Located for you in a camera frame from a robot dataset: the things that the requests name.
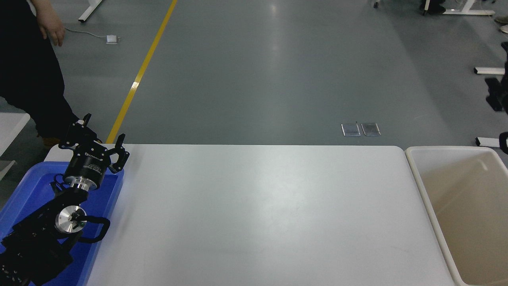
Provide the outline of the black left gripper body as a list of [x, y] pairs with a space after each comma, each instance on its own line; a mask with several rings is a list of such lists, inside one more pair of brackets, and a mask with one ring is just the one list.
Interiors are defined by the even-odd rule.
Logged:
[[80, 143], [63, 175], [65, 183], [74, 178], [85, 178], [94, 184], [101, 184], [107, 167], [111, 164], [107, 148], [99, 143]]

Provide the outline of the person's hand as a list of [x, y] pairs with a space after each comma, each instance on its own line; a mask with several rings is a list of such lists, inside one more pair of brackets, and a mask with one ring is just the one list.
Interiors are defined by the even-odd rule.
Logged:
[[54, 46], [62, 46], [65, 39], [65, 27], [52, 7], [36, 9], [38, 27], [44, 39], [49, 39]]

